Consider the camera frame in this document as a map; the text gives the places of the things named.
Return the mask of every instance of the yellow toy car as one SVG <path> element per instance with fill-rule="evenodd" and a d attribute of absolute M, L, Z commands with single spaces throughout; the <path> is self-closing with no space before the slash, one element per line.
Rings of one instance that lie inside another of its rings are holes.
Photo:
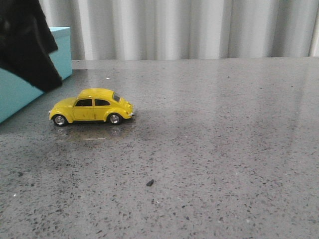
<path fill-rule="evenodd" d="M 122 119 L 129 119 L 134 114 L 134 106 L 114 91 L 92 88 L 82 90 L 78 97 L 56 103 L 50 111 L 49 119 L 57 126 L 74 121 L 95 120 L 120 124 Z"/>

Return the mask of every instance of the black fabric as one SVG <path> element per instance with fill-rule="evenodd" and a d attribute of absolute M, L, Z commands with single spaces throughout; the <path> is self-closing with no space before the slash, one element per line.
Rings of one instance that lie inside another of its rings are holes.
<path fill-rule="evenodd" d="M 1 68 L 47 92 L 62 85 L 48 55 L 55 50 L 38 0 L 0 0 Z"/>

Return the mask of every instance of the turquoise box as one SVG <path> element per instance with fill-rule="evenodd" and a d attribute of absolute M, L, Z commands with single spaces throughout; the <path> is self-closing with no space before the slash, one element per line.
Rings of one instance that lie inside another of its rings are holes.
<path fill-rule="evenodd" d="M 51 53 L 50 58 L 65 79 L 72 74 L 71 30 L 69 27 L 51 27 L 50 30 L 58 45 L 58 50 Z M 42 94 L 38 88 L 0 68 L 0 123 Z"/>

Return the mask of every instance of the tire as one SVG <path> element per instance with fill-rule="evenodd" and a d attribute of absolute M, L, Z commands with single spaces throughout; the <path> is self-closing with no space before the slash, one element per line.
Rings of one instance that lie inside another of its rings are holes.
<path fill-rule="evenodd" d="M 53 116 L 53 122 L 56 126 L 66 126 L 69 122 L 63 115 Z"/>
<path fill-rule="evenodd" d="M 113 124 L 113 125 L 118 125 L 120 123 L 122 123 L 122 116 L 120 116 L 117 113 L 111 113 L 108 116 L 108 122 Z"/>

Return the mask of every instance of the small black debris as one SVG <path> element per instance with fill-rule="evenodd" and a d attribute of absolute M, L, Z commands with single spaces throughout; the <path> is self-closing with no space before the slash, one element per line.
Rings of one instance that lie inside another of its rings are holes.
<path fill-rule="evenodd" d="M 148 183 L 146 184 L 146 186 L 150 187 L 151 185 L 153 185 L 153 183 L 154 183 L 154 179 L 152 179 L 150 182 L 148 182 Z"/>

